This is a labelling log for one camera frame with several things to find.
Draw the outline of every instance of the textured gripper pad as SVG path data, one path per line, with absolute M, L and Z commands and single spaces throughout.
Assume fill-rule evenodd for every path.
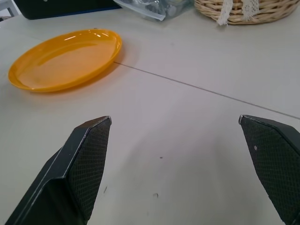
M 93 127 L 83 141 L 67 175 L 69 186 L 83 216 L 89 220 L 102 179 L 111 121 Z
M 241 118 L 256 174 L 287 225 L 295 225 L 300 212 L 300 156 L 273 127 Z

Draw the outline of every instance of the orange plate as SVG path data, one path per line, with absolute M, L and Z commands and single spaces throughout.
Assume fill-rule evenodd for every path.
M 80 30 L 47 40 L 24 53 L 8 78 L 21 89 L 48 92 L 81 84 L 105 70 L 122 40 L 110 30 Z

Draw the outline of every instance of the table surface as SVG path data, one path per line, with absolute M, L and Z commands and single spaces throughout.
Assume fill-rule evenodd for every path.
M 1 22 L 0 221 L 74 127 L 110 115 L 89 225 L 282 225 L 238 118 L 250 114 L 300 130 L 299 20 L 295 11 L 270 24 L 219 28 L 193 10 L 154 23 L 118 9 Z M 124 41 L 100 77 L 51 94 L 9 83 L 9 67 L 26 50 L 89 28 L 114 30 Z

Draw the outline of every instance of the plastic bag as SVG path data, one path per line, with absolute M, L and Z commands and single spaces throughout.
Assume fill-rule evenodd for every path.
M 146 18 L 163 21 L 181 14 L 192 6 L 192 0 L 114 0 L 123 8 L 129 8 Z

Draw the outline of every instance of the oval plate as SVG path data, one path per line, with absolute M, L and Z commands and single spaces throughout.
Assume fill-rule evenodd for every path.
M 8 72 L 24 90 L 50 92 L 79 85 L 101 73 L 118 55 L 122 40 L 110 30 L 80 30 L 47 40 L 18 58 Z

